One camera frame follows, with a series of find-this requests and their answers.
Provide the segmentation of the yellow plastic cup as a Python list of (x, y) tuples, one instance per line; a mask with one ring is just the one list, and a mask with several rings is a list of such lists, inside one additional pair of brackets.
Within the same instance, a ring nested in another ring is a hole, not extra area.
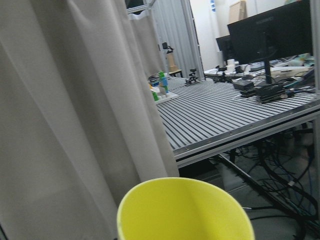
[(144, 181), (117, 211), (120, 240), (253, 240), (254, 229), (238, 201), (210, 183), (183, 177)]

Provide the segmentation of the black electronics stack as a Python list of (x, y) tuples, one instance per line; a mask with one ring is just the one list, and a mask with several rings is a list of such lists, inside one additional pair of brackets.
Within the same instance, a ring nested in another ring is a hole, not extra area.
[(265, 85), (257, 88), (255, 91), (255, 100), (258, 103), (268, 103), (277, 100), (285, 93), (285, 89), (281, 84)]

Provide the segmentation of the green white block toy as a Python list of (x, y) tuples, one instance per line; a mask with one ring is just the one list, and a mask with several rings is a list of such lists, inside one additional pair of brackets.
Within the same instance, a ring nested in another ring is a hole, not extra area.
[(158, 72), (157, 75), (148, 77), (148, 84), (151, 90), (153, 99), (157, 102), (169, 98), (168, 81), (163, 71)]

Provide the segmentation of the aluminium slatted workbench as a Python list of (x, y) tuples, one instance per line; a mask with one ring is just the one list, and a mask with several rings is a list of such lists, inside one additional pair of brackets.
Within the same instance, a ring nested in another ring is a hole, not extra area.
[(316, 119), (320, 99), (314, 93), (269, 103), (242, 99), (231, 83), (205, 80), (189, 86), (171, 77), (169, 100), (156, 107), (179, 168)]

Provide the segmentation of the grey curtain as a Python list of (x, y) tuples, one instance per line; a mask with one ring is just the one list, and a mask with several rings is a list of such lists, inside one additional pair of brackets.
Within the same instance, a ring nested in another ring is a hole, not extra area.
[(0, 3), (0, 237), (113, 240), (178, 168), (122, 0)]

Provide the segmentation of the black monitor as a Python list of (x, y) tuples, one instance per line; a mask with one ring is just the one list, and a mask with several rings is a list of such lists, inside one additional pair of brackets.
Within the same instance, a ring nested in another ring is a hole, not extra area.
[(264, 62), (271, 84), (270, 61), (313, 53), (310, 2), (295, 1), (228, 24), (234, 58), (241, 65)]

